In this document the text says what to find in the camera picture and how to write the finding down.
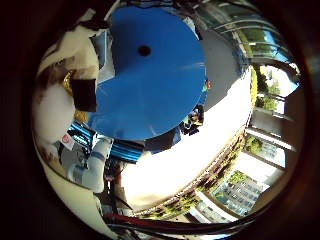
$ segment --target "building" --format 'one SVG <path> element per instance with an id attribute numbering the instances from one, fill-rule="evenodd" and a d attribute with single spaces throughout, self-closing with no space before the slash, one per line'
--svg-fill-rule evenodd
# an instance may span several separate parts
<path id="1" fill-rule="evenodd" d="M 240 216 L 245 216 L 250 212 L 263 192 L 263 187 L 250 177 L 235 184 L 227 183 L 224 186 L 223 194 L 220 192 L 222 196 L 219 197 L 219 193 L 216 194 L 217 199 Z"/>

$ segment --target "white surface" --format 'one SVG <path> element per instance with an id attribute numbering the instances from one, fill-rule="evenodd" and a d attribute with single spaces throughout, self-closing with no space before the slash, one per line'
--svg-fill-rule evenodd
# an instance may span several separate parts
<path id="1" fill-rule="evenodd" d="M 228 95 L 205 113 L 200 132 L 183 136 L 170 150 L 146 155 L 122 173 L 130 206 L 142 210 L 176 194 L 210 164 L 246 123 L 251 109 L 251 72 L 237 80 Z"/>

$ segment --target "green foliage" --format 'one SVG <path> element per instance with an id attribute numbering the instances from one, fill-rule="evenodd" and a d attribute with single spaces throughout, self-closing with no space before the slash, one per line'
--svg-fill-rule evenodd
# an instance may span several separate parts
<path id="1" fill-rule="evenodd" d="M 278 103 L 276 100 L 272 99 L 272 98 L 268 98 L 268 97 L 258 97 L 257 101 L 256 101 L 256 106 L 260 107 L 260 108 L 264 108 L 267 110 L 276 110 Z"/>
<path id="2" fill-rule="evenodd" d="M 252 106 L 254 106 L 256 104 L 257 95 L 258 95 L 258 77 L 257 77 L 257 73 L 253 67 L 251 68 L 250 94 L 251 94 L 251 103 L 252 103 Z"/>
<path id="3" fill-rule="evenodd" d="M 262 150 L 262 142 L 259 139 L 250 136 L 247 139 L 246 150 L 254 154 L 257 154 Z"/>
<path id="4" fill-rule="evenodd" d="M 279 82 L 274 81 L 273 84 L 270 87 L 268 87 L 268 92 L 275 95 L 279 95 L 280 94 Z"/>
<path id="5" fill-rule="evenodd" d="M 248 178 L 247 175 L 245 175 L 244 173 L 236 170 L 231 177 L 229 178 L 228 182 L 232 183 L 232 184 L 236 184 L 237 182 L 242 182 L 244 180 L 246 180 Z"/>

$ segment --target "tree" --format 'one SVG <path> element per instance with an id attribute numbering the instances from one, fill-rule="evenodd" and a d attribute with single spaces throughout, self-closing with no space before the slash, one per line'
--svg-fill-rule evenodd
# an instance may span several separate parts
<path id="1" fill-rule="evenodd" d="M 232 176 L 229 178 L 228 182 L 231 184 L 236 184 L 237 182 L 242 182 L 248 178 L 243 172 L 236 170 Z"/>
<path id="2" fill-rule="evenodd" d="M 270 87 L 268 87 L 268 92 L 275 95 L 280 94 L 279 82 L 277 80 L 273 81 L 273 84 Z"/>
<path id="3" fill-rule="evenodd" d="M 276 110 L 278 103 L 276 100 L 272 99 L 272 98 L 268 98 L 268 97 L 258 97 L 257 101 L 256 101 L 256 106 L 263 108 L 263 109 L 267 109 L 267 110 Z"/>
<path id="4" fill-rule="evenodd" d="M 246 150 L 252 152 L 253 154 L 257 154 L 262 151 L 262 141 L 256 139 L 253 136 L 250 136 L 247 139 Z"/>

